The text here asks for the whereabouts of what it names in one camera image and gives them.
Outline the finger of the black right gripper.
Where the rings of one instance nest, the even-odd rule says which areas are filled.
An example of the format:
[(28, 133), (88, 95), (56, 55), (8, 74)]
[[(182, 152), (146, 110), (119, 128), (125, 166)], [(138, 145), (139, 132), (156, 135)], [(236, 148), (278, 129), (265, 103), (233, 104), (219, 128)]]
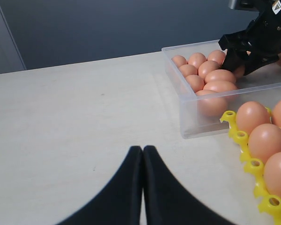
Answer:
[(250, 53), (248, 58), (244, 61), (244, 76), (251, 74), (252, 72), (264, 67), (268, 64), (275, 63), (279, 60), (278, 55), (262, 56), (256, 53)]
[(248, 53), (246, 50), (228, 48), (222, 69), (234, 72), (239, 67), (244, 66), (247, 59)]

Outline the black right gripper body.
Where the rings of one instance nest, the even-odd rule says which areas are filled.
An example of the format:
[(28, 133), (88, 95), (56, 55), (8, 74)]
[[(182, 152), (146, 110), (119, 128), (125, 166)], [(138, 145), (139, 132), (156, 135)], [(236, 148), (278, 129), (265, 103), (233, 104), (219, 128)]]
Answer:
[(229, 8), (259, 14), (245, 30), (223, 35), (219, 40), (221, 49), (260, 56), (281, 53), (281, 0), (230, 0)]

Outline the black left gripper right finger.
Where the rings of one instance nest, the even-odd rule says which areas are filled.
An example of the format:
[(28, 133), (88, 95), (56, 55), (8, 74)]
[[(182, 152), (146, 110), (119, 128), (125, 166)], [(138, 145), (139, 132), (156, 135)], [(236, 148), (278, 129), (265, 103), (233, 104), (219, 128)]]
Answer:
[(155, 146), (143, 150), (144, 199), (148, 225), (225, 225), (170, 172)]

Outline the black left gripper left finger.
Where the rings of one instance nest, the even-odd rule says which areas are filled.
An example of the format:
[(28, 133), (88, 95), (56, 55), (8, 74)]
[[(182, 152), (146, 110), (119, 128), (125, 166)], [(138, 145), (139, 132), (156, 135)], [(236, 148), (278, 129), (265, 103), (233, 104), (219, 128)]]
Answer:
[(130, 147), (104, 188), (60, 225), (138, 225), (142, 201), (142, 148)]

